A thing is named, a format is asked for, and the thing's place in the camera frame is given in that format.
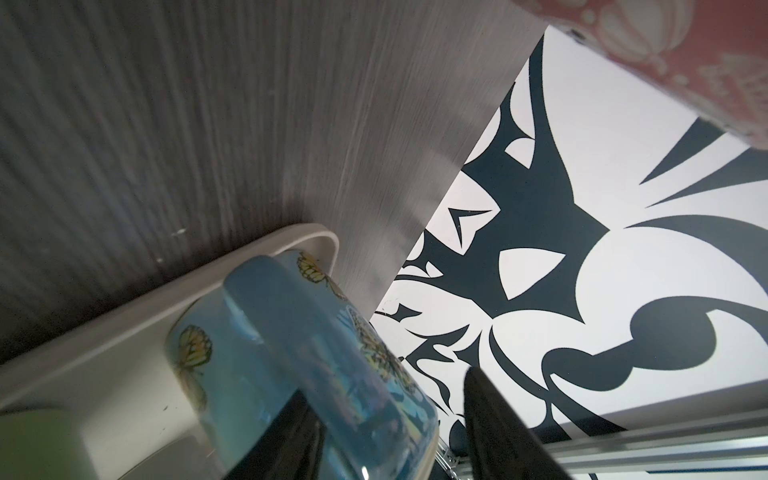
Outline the light green mug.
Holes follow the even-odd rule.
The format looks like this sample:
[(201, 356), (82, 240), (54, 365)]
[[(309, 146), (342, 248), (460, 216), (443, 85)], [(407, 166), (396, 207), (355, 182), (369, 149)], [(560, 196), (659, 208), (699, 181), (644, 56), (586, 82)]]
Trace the light green mug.
[(96, 479), (72, 414), (58, 409), (1, 415), (3, 479)]

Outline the blue butterfly mug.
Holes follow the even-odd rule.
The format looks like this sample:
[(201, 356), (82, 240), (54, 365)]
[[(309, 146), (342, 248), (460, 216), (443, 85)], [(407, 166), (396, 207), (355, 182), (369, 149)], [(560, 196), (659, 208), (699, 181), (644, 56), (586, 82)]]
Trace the blue butterfly mug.
[(236, 267), (176, 321), (165, 354), (225, 474), (297, 390), (327, 428), (317, 479), (430, 474), (435, 407), (306, 251)]

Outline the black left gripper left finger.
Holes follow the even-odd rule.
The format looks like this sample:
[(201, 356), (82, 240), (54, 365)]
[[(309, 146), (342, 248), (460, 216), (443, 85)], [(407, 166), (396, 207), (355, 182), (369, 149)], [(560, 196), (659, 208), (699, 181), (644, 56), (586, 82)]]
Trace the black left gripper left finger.
[(297, 390), (227, 480), (318, 478), (327, 428)]

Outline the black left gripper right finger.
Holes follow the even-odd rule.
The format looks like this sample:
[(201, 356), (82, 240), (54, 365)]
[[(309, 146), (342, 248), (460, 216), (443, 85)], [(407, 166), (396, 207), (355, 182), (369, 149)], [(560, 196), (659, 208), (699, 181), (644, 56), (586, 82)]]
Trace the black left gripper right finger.
[(570, 478), (477, 367), (464, 378), (464, 415), (475, 479)]

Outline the pink patterned mug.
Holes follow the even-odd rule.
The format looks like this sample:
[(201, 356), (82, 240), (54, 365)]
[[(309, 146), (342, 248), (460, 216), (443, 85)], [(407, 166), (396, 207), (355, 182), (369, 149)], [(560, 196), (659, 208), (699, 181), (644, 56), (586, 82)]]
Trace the pink patterned mug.
[(767, 147), (764, 1), (522, 1), (748, 145)]

